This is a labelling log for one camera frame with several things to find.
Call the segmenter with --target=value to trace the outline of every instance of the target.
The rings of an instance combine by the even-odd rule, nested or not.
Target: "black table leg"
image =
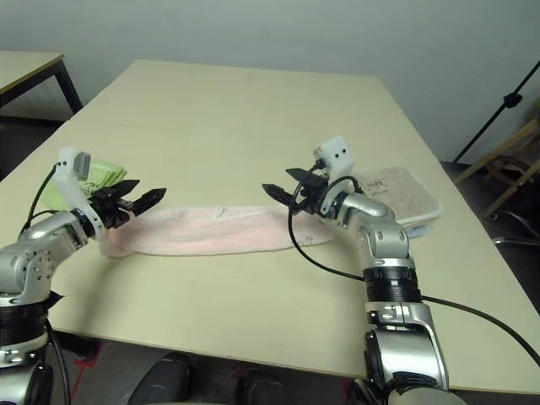
[[[77,90],[75,90],[73,82],[69,78],[69,73],[62,60],[49,67],[46,67],[34,76],[27,78],[25,81],[15,85],[7,92],[0,94],[0,107],[6,105],[11,100],[16,99],[51,76],[57,78],[58,84],[60,85],[60,88],[64,93],[64,97],[66,97],[67,103],[69,104],[71,111],[73,111],[73,114],[82,109],[83,103],[81,103],[81,100],[78,97]]]
[[[67,103],[73,111],[73,114],[76,114],[79,110],[83,108],[83,103],[81,103],[80,98],[78,97],[77,90],[73,86],[73,82],[69,77],[69,73],[66,70],[66,66],[63,61],[57,63],[57,72],[55,73],[58,84],[66,97]]]

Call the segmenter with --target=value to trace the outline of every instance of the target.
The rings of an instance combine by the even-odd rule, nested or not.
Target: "floor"
[[[0,122],[0,180],[22,161],[32,150],[44,142],[55,130],[57,124],[29,125],[23,122]],[[457,171],[447,168],[449,176]],[[485,183],[476,175],[459,187],[471,209],[480,214],[494,195],[500,192],[494,184]],[[482,219],[491,236],[523,235],[523,230],[505,218],[493,222]],[[516,247],[501,248],[501,253],[520,281],[524,290],[540,312],[540,255],[534,251]],[[48,348],[49,362],[60,375],[51,348]],[[71,385],[75,386],[73,405],[85,404],[127,404],[127,400],[148,369],[168,351],[160,348],[144,347],[126,343],[102,342],[99,354],[93,364],[77,364],[76,357],[65,351]],[[190,355],[194,366],[192,394],[194,402],[235,403],[236,379],[232,377],[246,364],[233,360],[216,359]],[[339,377],[318,375],[297,370],[266,367],[287,387],[294,404],[344,404],[343,387],[347,382]],[[540,396],[514,395],[489,392],[460,391],[458,395],[469,405],[516,404],[532,405],[540,403]],[[53,392],[53,404],[62,403],[61,385],[58,382]]]

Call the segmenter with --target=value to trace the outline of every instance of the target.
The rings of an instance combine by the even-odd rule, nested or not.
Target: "black cable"
[[[315,169],[318,169],[318,165],[314,165],[308,171],[311,173]],[[340,179],[337,179],[333,183],[337,184],[337,182],[339,182],[339,181],[340,181]],[[339,270],[335,270],[335,269],[333,269],[331,267],[325,266],[324,264],[320,264],[316,260],[312,259],[307,253],[305,253],[302,250],[302,248],[300,247],[300,245],[298,244],[298,242],[296,241],[296,238],[294,237],[294,231],[293,231],[293,211],[294,211],[294,208],[296,207],[296,198],[298,197],[298,194],[300,193],[300,189],[302,188],[303,185],[304,185],[304,182],[302,180],[302,181],[300,181],[298,183],[298,186],[296,187],[296,190],[294,190],[293,198],[292,198],[292,200],[290,202],[290,205],[289,205],[289,215],[287,216],[287,225],[288,225],[288,228],[289,228],[289,236],[290,236],[290,239],[293,241],[294,247],[300,253],[300,255],[302,255],[304,257],[305,260],[307,260],[311,264],[314,264],[318,268],[321,268],[322,270],[325,270],[325,271],[330,272],[332,274],[337,274],[338,276],[343,276],[343,277],[347,277],[347,278],[352,278],[354,280],[364,281],[364,278],[361,277],[361,276],[356,276],[354,274],[340,272]]]
[[[309,172],[311,173],[313,170],[315,170],[317,168],[318,168],[318,166],[315,165],[309,170]],[[332,187],[334,187],[336,184],[338,184],[340,181],[347,180],[347,177],[350,177],[350,176],[344,176],[342,178],[339,178],[339,179],[336,179],[335,181],[333,181],[328,186],[328,188],[325,190],[324,195],[326,196],[327,192]],[[350,273],[340,272],[339,270],[335,270],[335,269],[333,269],[331,267],[327,267],[327,266],[325,266],[323,264],[320,264],[316,260],[312,259],[307,253],[305,253],[302,250],[302,248],[300,247],[300,245],[298,244],[298,242],[296,241],[296,238],[294,237],[294,231],[293,231],[293,211],[294,211],[294,207],[296,206],[296,198],[298,197],[298,194],[300,193],[300,189],[302,188],[303,185],[304,185],[303,181],[300,181],[298,186],[294,190],[292,201],[291,201],[291,203],[289,205],[289,215],[287,217],[287,225],[289,227],[289,236],[290,236],[290,239],[293,241],[294,247],[300,253],[300,255],[302,255],[304,257],[304,259],[306,259],[311,264],[314,264],[318,268],[321,268],[322,270],[325,270],[325,271],[330,272],[332,274],[337,274],[338,276],[344,276],[346,278],[352,278],[352,279],[355,279],[355,280],[358,280],[358,281],[364,281],[363,277],[356,276],[356,275],[350,274]],[[358,185],[358,182],[356,182],[356,184],[354,184],[354,188],[358,190],[357,185]],[[462,305],[462,304],[457,304],[456,302],[452,302],[452,301],[448,301],[448,300],[442,300],[442,299],[434,298],[434,297],[429,297],[428,295],[422,295],[422,299],[425,300],[425,301],[428,301],[428,302],[434,302],[436,304],[446,305],[446,306],[450,306],[451,308],[456,308],[458,310],[469,312],[469,313],[474,314],[476,316],[480,316],[481,318],[485,319],[486,321],[490,321],[491,323],[493,323],[496,326],[500,327],[503,331],[510,334],[525,349],[525,351],[531,356],[531,358],[538,365],[538,367],[540,367],[540,355],[538,355],[538,353],[534,350],[534,348],[532,348],[532,346],[529,343],[527,343],[527,341],[523,337],[521,337],[519,333],[517,333],[515,330],[513,330],[511,327],[509,327],[508,325],[506,325],[502,321],[499,321],[497,318],[495,318],[495,317],[493,317],[493,316],[491,316],[489,314],[486,314],[485,312],[482,312],[480,310],[475,310],[474,308],[471,308],[469,306]]]
[[[60,343],[58,342],[58,337],[55,334],[54,330],[52,329],[51,323],[49,320],[46,320],[45,327],[47,330],[47,333],[49,334],[49,338],[52,342],[52,347],[54,348],[54,353],[57,356],[58,365],[60,365],[60,372],[62,374],[62,384],[63,384],[63,391],[64,391],[64,404],[65,405],[71,405],[71,394],[69,392],[69,377],[68,377],[68,368],[66,367],[66,362],[64,360],[64,356],[62,354],[62,349],[60,348]]]
[[[324,202],[325,198],[327,197],[327,194],[330,192],[330,190],[332,190],[338,183],[341,183],[342,181],[344,180],[351,180],[353,182],[353,186],[354,186],[354,190],[357,192],[359,191],[360,189],[360,186],[358,184],[358,180],[356,180],[354,177],[352,177],[351,175],[343,175],[339,178],[337,178],[336,180],[334,180],[332,183],[330,183],[327,187],[327,189],[322,193],[322,196],[321,198],[319,199],[319,201],[322,203]],[[322,213],[321,210],[319,209],[318,210],[318,214],[321,215],[323,218],[326,218],[328,213]]]
[[[532,346],[529,343],[527,343],[527,341],[523,337],[521,337],[518,332],[516,332],[514,329],[512,329],[511,327],[509,327],[502,321],[499,321],[497,318],[489,314],[486,314],[485,312],[482,312],[480,310],[475,310],[474,308],[471,308],[470,306],[457,304],[456,302],[441,300],[440,298],[433,298],[427,295],[422,295],[422,299],[429,302],[435,302],[436,304],[441,304],[441,305],[450,306],[452,308],[457,308],[458,310],[469,312],[476,316],[480,316],[486,321],[490,321],[491,323],[494,323],[495,325],[500,327],[503,331],[507,332],[510,336],[512,336],[525,349],[525,351],[532,357],[532,359],[538,365],[538,367],[540,367],[540,355],[538,355],[538,353],[534,350],[534,348],[532,348]]]
[[[23,229],[20,230],[19,235],[22,234],[25,230],[27,230],[30,227],[30,224],[32,224],[32,217],[34,215],[35,206],[37,205],[37,202],[40,200],[41,193],[45,189],[47,183],[54,175],[55,170],[57,169],[57,166],[52,166],[51,171],[45,178],[45,180],[41,183],[40,188],[38,189],[37,193],[35,194],[34,201],[32,202],[32,205],[30,206],[30,211],[28,212],[28,218],[26,219],[26,222],[23,225]]]
[[[529,80],[529,78],[531,78],[531,76],[538,70],[538,68],[540,68],[540,61],[538,61],[537,64],[534,65],[534,67],[525,76],[521,83],[518,84],[516,89],[504,97],[503,104],[497,109],[497,111],[491,116],[491,118],[488,119],[488,121],[483,125],[483,127],[480,128],[480,131],[478,131],[478,133],[471,139],[467,146],[465,146],[465,148],[463,148],[463,150],[454,158],[454,160],[452,160],[452,163],[457,163],[459,159],[461,159],[462,156],[467,153],[467,151],[474,145],[476,141],[478,141],[482,134],[486,132],[488,127],[493,123],[493,121],[495,121],[495,119],[500,115],[500,113],[505,110],[505,108],[512,108],[519,104],[519,102],[521,101],[521,96],[518,94],[519,91]]]

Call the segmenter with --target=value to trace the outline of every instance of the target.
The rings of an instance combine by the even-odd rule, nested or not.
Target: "table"
[[[60,53],[0,51],[0,107],[55,76],[75,114],[83,104]]]
[[[13,242],[57,150],[124,165],[136,197],[161,207],[272,205],[261,183],[291,189],[289,167],[346,137],[356,170],[404,165],[445,206],[412,240],[424,294],[497,316],[540,350],[540,319],[482,225],[377,78],[137,61],[0,183],[0,245]],[[343,240],[308,248],[353,272]],[[296,251],[210,257],[102,257],[63,263],[52,287],[59,330],[335,375],[365,375],[365,287]],[[540,392],[540,372],[497,327],[431,305],[453,387]]]

